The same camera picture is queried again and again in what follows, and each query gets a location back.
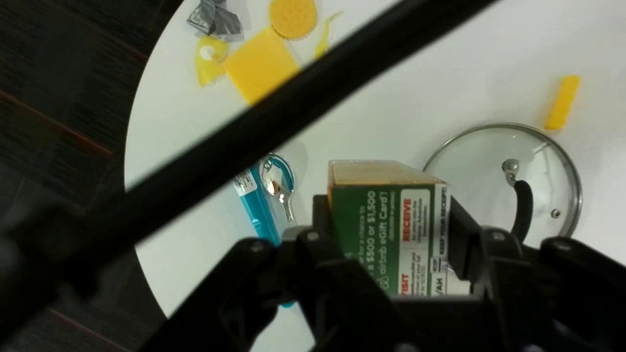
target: black diagonal bar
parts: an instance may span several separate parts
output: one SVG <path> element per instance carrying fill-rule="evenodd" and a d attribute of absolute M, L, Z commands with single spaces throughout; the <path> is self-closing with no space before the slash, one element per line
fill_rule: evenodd
<path fill-rule="evenodd" d="M 88 252 L 106 258 L 119 247 L 147 239 L 315 123 L 360 86 L 493 2 L 405 0 L 386 10 L 274 94 L 164 164 L 110 208 L 98 209 L 88 219 L 98 237 Z"/>

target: metal part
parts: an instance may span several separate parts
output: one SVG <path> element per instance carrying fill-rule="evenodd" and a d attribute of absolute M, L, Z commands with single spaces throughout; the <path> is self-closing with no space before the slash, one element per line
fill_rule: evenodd
<path fill-rule="evenodd" d="M 517 159 L 507 159 L 503 163 L 503 172 L 507 176 L 507 182 L 511 188 L 515 188 L 515 182 L 517 182 L 517 172 L 521 170 L 521 163 Z"/>

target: yellow sponge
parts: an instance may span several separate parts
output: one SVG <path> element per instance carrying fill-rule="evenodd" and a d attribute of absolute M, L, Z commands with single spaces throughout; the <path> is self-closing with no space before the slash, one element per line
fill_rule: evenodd
<path fill-rule="evenodd" d="M 284 39 L 299 39 L 313 32 L 317 8 L 313 0 L 272 0 L 270 22 Z"/>
<path fill-rule="evenodd" d="M 579 92 L 579 76 L 564 76 L 556 102 L 546 118 L 546 129 L 560 131 L 567 125 L 575 94 Z"/>
<path fill-rule="evenodd" d="M 272 30 L 245 43 L 223 67 L 249 104 L 256 104 L 298 73 L 296 59 Z"/>

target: yellow object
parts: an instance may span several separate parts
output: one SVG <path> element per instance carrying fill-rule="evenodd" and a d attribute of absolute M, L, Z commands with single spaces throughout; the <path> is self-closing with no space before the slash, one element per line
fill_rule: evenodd
<path fill-rule="evenodd" d="M 579 76 L 564 76 L 558 98 L 546 120 L 546 129 L 560 131 L 567 125 L 569 112 L 579 92 L 579 86 L 581 86 Z"/>
<path fill-rule="evenodd" d="M 317 8 L 313 0 L 272 0 L 270 22 L 284 39 L 299 39 L 313 32 Z"/>
<path fill-rule="evenodd" d="M 341 16 L 341 12 L 337 12 L 335 16 L 327 18 L 325 22 L 325 30 L 321 32 L 321 39 L 317 41 L 317 45 L 313 47 L 313 55 L 315 59 L 323 57 L 329 51 L 329 37 L 331 37 L 331 24 Z"/>
<path fill-rule="evenodd" d="M 245 43 L 223 67 L 249 104 L 262 100 L 298 73 L 298 63 L 272 30 Z"/>
<path fill-rule="evenodd" d="M 225 69 L 221 63 L 229 55 L 229 45 L 219 41 L 217 37 L 202 37 L 196 47 L 196 75 L 200 86 L 208 86 L 221 75 L 225 75 Z"/>

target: glass pot lid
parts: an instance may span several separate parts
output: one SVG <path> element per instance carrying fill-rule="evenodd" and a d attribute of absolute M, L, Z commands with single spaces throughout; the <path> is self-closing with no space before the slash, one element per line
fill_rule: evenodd
<path fill-rule="evenodd" d="M 503 166 L 517 161 L 517 180 L 534 194 L 532 225 L 524 245 L 571 237 L 581 211 L 581 180 L 567 153 L 548 135 L 515 123 L 468 129 L 440 147 L 425 166 L 450 184 L 452 196 L 479 225 L 509 229 L 517 196 Z"/>

